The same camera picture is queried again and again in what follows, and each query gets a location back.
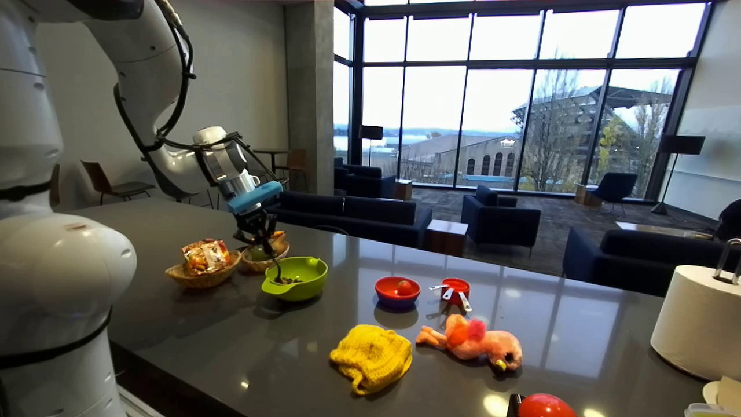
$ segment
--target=small figurine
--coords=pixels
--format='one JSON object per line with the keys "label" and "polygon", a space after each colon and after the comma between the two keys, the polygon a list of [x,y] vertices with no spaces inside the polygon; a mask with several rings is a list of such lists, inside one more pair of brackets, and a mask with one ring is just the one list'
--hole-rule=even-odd
{"label": "small figurine", "polygon": [[416,346],[431,346],[435,350],[450,350],[455,359],[489,359],[496,370],[516,370],[523,361],[523,347],[509,331],[489,331],[483,320],[450,316],[445,331],[421,327]]}

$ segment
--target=floor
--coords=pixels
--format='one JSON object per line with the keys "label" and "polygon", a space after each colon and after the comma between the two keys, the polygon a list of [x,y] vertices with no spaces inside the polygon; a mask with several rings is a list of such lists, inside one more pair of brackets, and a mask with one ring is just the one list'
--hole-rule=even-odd
{"label": "floor", "polygon": [[[435,217],[459,221],[464,192],[454,189],[418,189],[415,187],[411,199],[428,205]],[[516,268],[531,268],[542,273],[561,275],[561,257],[564,250],[564,239],[571,225],[584,228],[594,240],[601,239],[607,230],[615,230],[615,221],[670,225],[710,231],[712,221],[700,217],[695,214],[670,208],[666,216],[651,214],[651,205],[601,205],[582,207],[574,199],[561,198],[516,198],[516,207],[539,208],[536,244],[531,247],[516,246],[475,246],[466,244],[464,257],[483,259],[494,264],[508,264]]]}

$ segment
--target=yellow cloth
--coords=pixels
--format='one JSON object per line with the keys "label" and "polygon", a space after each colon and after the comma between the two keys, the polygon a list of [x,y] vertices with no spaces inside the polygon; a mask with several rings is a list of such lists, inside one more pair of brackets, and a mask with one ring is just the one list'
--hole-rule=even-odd
{"label": "yellow cloth", "polygon": [[371,396],[410,370],[411,342],[391,328],[357,325],[329,352],[329,361],[352,381],[352,390],[358,396]]}

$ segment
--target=red bowl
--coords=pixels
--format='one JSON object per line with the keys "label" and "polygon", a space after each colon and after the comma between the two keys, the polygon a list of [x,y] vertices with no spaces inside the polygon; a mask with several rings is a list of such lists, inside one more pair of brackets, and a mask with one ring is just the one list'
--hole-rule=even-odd
{"label": "red bowl", "polygon": [[386,275],[376,281],[377,303],[386,311],[411,311],[418,297],[418,286],[406,275]]}

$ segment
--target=red object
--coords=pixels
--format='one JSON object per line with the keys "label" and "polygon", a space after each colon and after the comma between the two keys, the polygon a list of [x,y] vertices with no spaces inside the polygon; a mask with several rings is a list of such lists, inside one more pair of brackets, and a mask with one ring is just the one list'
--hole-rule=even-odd
{"label": "red object", "polygon": [[519,417],[576,417],[576,412],[563,399],[536,392],[519,403]]}
{"label": "red object", "polygon": [[376,294],[385,309],[407,311],[418,297],[418,286],[406,275],[386,275],[376,282]]}
{"label": "red object", "polygon": [[466,298],[471,298],[471,286],[464,279],[455,279],[455,275],[445,279],[442,287],[439,287],[439,298],[447,289],[454,289],[454,294],[450,297],[447,303],[455,303],[459,309],[464,309],[461,294],[466,294]]}

